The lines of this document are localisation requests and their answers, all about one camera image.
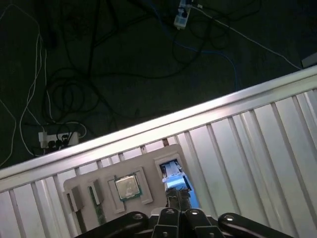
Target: power strip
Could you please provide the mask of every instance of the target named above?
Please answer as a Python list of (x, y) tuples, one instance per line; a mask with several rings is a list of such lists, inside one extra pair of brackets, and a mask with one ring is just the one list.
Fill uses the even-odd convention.
[[(39, 142), (41, 144), (42, 149), (47, 149), (49, 147), (49, 142), (54, 141), (56, 142), (57, 140), (65, 140), (69, 137), (68, 133), (60, 133), (56, 136), (55, 135), (48, 135), (47, 132), (39, 132)], [(79, 144), (79, 133), (74, 132), (69, 140), (68, 145), (77, 145)]]
[(178, 6), (178, 15), (176, 15), (175, 20), (174, 20), (174, 26), (180, 30), (180, 29), (185, 29), (189, 13), (190, 13), (190, 8), (187, 7), (188, 4), (191, 4), (192, 0), (181, 0)]

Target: electrical outlet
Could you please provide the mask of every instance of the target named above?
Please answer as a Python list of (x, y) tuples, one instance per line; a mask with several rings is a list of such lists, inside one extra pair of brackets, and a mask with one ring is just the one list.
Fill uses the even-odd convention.
[[(47, 149), (49, 147), (49, 142), (54, 141), (56, 142), (57, 140), (65, 140), (69, 137), (68, 133), (60, 133), (56, 136), (55, 135), (48, 135), (47, 132), (39, 132), (39, 142), (41, 144), (42, 149)], [(69, 140), (68, 145), (77, 145), (79, 144), (79, 133), (74, 132)]]

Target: bolt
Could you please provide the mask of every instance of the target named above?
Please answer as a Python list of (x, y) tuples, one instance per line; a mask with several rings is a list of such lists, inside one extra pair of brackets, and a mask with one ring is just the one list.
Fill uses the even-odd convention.
[(199, 213), (199, 211), (198, 211), (198, 210), (193, 209), (193, 210), (191, 210), (191, 211), (190, 211), (190, 213), (191, 213), (191, 214), (193, 214), (193, 215), (197, 215), (197, 214)]
[(137, 214), (134, 214), (133, 215), (133, 219), (135, 219), (135, 220), (140, 220), (140, 219), (142, 219), (143, 218), (143, 216), (142, 216), (142, 214), (140, 214), (140, 213), (137, 213)]
[(174, 214), (174, 211), (172, 209), (168, 209), (166, 213), (167, 214)]
[(233, 221), (233, 216), (230, 216), (230, 215), (225, 215), (224, 218), (227, 220), (227, 221)]

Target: blue cable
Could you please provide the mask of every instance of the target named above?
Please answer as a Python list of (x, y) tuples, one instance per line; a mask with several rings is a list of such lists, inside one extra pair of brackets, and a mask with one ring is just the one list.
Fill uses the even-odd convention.
[[(158, 20), (159, 20), (159, 23), (163, 29), (163, 32), (165, 33), (165, 35), (170, 38), (176, 45), (180, 46), (180, 47), (183, 47), (185, 49), (188, 49), (190, 51), (194, 51), (194, 52), (198, 52), (197, 49), (195, 48), (192, 48), (192, 47), (189, 47), (189, 46), (185, 46), (177, 41), (175, 41), (173, 39), (173, 37), (171, 36), (171, 34), (169, 33), (169, 31), (166, 29), (165, 25), (163, 24), (161, 18), (160, 18), (160, 15), (158, 13), (158, 11), (156, 10), (155, 6), (153, 5), (153, 3), (151, 2), (151, 0), (145, 0), (148, 2), (148, 4), (151, 6), (151, 8), (153, 9), (154, 13), (156, 14), (156, 16), (158, 17)], [(232, 65), (233, 67), (233, 70), (234, 70), (234, 78), (235, 78), (235, 81), (234, 81), (234, 84), (235, 84), (235, 89), (236, 91), (238, 91), (238, 77), (237, 77), (237, 70), (236, 70), (236, 66), (234, 65), (233, 61), (228, 57), (226, 56), (225, 54), (223, 54), (222, 52), (219, 52), (219, 51), (201, 51), (203, 54), (216, 54), (216, 55), (219, 55), (219, 56), (222, 56), (222, 57), (225, 57)]]

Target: white metal barrier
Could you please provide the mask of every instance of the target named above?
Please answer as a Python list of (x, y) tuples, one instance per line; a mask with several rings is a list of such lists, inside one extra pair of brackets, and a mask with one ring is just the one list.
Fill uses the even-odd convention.
[(317, 237), (317, 67), (0, 171), (0, 237), (77, 234), (63, 182), (180, 144), (201, 207)]

